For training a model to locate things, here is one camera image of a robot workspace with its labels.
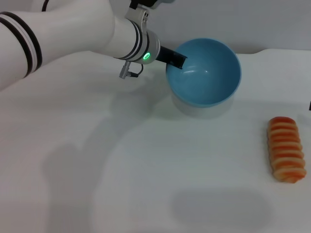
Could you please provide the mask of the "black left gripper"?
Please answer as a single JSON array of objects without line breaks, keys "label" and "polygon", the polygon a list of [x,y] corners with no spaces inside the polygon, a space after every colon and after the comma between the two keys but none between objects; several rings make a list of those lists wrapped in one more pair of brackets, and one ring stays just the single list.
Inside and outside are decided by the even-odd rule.
[{"label": "black left gripper", "polygon": [[157,61],[182,69],[187,57],[164,46],[160,46]]}]

